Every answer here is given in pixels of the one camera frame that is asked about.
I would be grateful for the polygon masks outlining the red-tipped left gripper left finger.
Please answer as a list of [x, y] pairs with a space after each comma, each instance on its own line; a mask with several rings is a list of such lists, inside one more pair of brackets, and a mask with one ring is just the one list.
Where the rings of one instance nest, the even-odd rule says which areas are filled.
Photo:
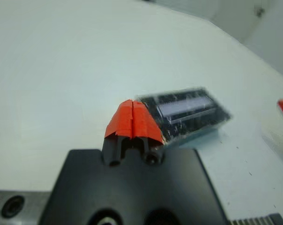
[[102, 156], [105, 165], [114, 167], [121, 163], [125, 151], [131, 147], [133, 101], [122, 102], [107, 125]]

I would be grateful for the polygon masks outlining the red-tipped left gripper right finger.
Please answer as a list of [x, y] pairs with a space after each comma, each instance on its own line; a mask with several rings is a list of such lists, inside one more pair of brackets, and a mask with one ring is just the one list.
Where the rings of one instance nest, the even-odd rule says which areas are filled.
[[141, 152], [143, 161], [148, 165], [162, 162], [162, 133], [146, 106], [133, 101], [133, 146]]

